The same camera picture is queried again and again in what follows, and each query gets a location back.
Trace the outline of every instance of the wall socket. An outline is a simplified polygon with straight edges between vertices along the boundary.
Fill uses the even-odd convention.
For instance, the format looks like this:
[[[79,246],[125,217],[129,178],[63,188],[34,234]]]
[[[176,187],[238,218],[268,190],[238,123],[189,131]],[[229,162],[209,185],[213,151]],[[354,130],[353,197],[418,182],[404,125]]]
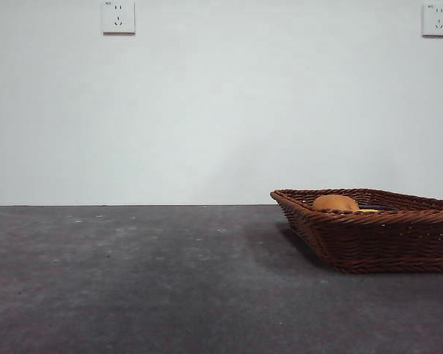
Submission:
[[[443,37],[443,4],[423,4],[422,35]]]
[[[105,1],[101,8],[103,34],[135,34],[135,6],[134,1]]]

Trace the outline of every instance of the bread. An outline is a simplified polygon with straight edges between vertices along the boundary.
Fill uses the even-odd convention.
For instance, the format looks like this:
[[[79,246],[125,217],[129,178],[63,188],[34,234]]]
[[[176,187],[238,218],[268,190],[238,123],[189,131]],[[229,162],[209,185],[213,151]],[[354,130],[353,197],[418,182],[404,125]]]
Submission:
[[[325,209],[335,209],[335,210],[348,210],[356,212],[360,210],[357,202],[350,197],[345,195],[322,195],[314,200],[312,204],[312,209],[315,211],[325,210]]]

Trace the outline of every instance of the outlet cover plate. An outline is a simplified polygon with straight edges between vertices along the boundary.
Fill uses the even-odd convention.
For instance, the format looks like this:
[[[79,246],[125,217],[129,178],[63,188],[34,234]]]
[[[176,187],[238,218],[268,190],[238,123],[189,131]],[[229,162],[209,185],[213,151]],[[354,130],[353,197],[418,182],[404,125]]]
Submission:
[[[134,1],[105,1],[101,7],[101,21],[104,35],[135,34]]]
[[[422,35],[424,37],[443,37],[443,4],[423,4]]]

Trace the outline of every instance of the brown wicker basket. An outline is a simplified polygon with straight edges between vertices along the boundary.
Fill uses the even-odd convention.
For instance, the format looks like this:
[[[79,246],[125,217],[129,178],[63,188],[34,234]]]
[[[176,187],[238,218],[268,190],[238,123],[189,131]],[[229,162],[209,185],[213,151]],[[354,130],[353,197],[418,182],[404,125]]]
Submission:
[[[312,210],[320,195],[341,194],[379,212]],[[382,190],[276,190],[290,226],[344,273],[443,272],[443,201]]]

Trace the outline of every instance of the concrete floor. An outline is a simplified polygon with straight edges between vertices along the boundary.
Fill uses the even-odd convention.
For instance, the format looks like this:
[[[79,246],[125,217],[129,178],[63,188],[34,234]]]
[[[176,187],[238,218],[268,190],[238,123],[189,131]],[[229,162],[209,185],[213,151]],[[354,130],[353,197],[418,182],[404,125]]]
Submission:
[[[443,353],[443,274],[339,274],[277,206],[0,207],[2,353]]]

